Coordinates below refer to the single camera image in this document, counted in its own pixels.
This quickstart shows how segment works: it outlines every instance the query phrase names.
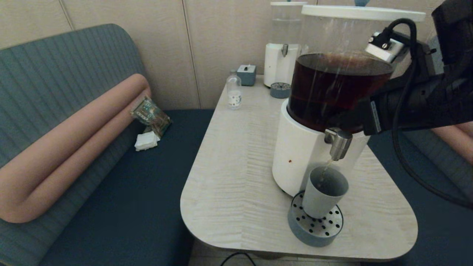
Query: bottle label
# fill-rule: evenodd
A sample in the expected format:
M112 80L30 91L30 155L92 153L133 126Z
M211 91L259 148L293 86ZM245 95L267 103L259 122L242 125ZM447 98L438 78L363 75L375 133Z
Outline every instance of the bottle label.
M238 107L241 105L241 92L232 91L228 94L228 105Z

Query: white table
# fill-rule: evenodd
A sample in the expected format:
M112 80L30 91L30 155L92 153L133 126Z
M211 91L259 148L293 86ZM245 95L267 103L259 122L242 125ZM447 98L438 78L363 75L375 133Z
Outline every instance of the white table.
M224 89L181 195L184 223L196 238L218 248L352 261L390 260L413 247L414 212L368 146L339 202L340 234L323 248L299 241L287 221L292 198L272 177L283 99L272 98L258 76L243 87L239 110L226 102Z

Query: beige wall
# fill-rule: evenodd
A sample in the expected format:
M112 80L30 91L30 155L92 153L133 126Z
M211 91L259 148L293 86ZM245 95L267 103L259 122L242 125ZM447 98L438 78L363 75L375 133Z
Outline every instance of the beige wall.
M0 0L0 49L67 31L57 0Z
M231 69L251 63L263 74L272 1L184 0L202 108L215 108Z
M116 23L138 46L160 107L214 108L230 69L251 63L263 74L271 1L0 0L0 48L71 29ZM418 30L419 39L428 41L435 34L430 14L442 1L371 0L368 6L426 12L426 21ZM353 0L308 2L353 5ZM406 60L395 75L408 63Z
M63 1L75 29L115 23L130 34L160 108L200 108L182 1Z

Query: white container lid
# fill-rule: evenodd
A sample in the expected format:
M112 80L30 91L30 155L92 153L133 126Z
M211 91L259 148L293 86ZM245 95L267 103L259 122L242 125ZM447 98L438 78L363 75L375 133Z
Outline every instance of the white container lid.
M271 2L272 6L304 6L307 2Z
M302 14L316 17L364 19L393 21L398 18L409 18L414 22L421 22L425 19L424 12L407 11L400 9L384 9L372 7L352 7L352 6L314 6L306 5L302 7Z

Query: white napkin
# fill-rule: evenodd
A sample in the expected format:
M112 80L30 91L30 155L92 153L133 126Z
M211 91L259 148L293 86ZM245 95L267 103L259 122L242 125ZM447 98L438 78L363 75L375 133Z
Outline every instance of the white napkin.
M147 150L149 148L156 147L160 138L154 134L153 131L139 134L136 137L135 148L136 151Z

